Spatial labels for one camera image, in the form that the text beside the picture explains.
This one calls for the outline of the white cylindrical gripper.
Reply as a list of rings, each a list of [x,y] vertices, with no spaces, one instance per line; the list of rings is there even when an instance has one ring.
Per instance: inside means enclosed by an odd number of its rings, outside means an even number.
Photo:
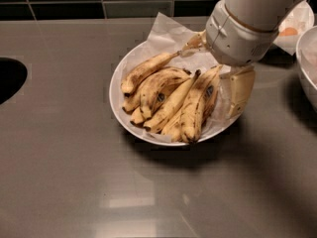
[[[226,0],[220,0],[216,4],[205,30],[196,32],[179,54],[190,57],[209,50],[218,63],[239,66],[220,75],[222,87],[228,93],[227,117],[233,118],[244,111],[256,78],[254,67],[243,65],[264,57],[277,37],[277,30],[256,30],[242,23],[227,8]]]

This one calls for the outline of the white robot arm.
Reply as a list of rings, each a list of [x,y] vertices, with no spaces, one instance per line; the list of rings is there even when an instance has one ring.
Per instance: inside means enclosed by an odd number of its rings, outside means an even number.
[[[262,59],[289,13],[304,0],[220,0],[205,30],[182,48],[187,56],[206,50],[220,64],[249,66]]]

